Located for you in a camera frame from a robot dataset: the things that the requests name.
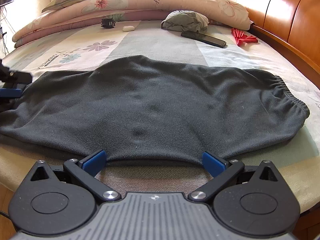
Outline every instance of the patterned bed sheet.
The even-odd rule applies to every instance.
[[[123,32],[125,25],[133,25],[136,30]],[[207,66],[257,68],[279,75],[292,94],[307,104],[310,117],[290,142],[241,155],[240,159],[247,165],[272,160],[298,198],[301,211],[308,210],[320,201],[317,187],[320,127],[316,125],[320,123],[319,89],[261,40],[238,47],[230,28],[215,25],[209,25],[207,34],[225,40],[227,46],[221,49],[183,38],[178,32],[162,30],[160,21],[118,22],[113,29],[92,25],[30,42],[9,54],[3,63],[15,70],[31,72],[34,80],[46,71],[93,70],[113,59],[131,55]],[[61,160],[45,157],[40,151],[30,152],[1,144],[0,183],[15,190],[36,159],[61,163]],[[110,167],[97,178],[122,193],[139,189],[188,193],[208,181],[210,176],[200,167],[150,166],[135,170]]]

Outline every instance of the phone screen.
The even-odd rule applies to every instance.
[[[192,32],[192,31],[186,31],[184,33],[186,35],[192,36],[192,37],[194,37],[196,39],[201,39],[201,40],[204,40],[204,41],[213,42],[213,43],[218,44],[220,46],[224,46],[226,44],[225,41],[219,40],[217,38],[214,38],[214,37],[202,34],[202,33],[196,33],[196,32]]]

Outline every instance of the circular cap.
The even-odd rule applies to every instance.
[[[273,197],[264,193],[247,194],[240,199],[240,204],[244,210],[257,215],[269,214],[278,206],[277,201]]]
[[[118,192],[115,192],[113,190],[108,190],[108,191],[104,192],[102,196],[106,199],[115,199],[118,197],[118,195],[119,195]]]
[[[36,196],[31,201],[32,208],[38,213],[54,214],[66,208],[69,199],[57,192],[47,192]]]
[[[202,191],[194,191],[194,192],[191,192],[190,196],[193,199],[204,199],[207,195]]]

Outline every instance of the wooden floor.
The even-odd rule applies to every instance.
[[[13,192],[0,184],[0,207],[8,213]],[[0,240],[8,240],[15,234],[11,221],[0,215]],[[299,240],[313,240],[320,234],[320,208],[301,217],[293,231]]]

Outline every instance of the red flower print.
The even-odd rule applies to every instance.
[[[108,0],[96,0],[95,6],[96,8],[99,8],[99,10],[105,8],[108,4]]]

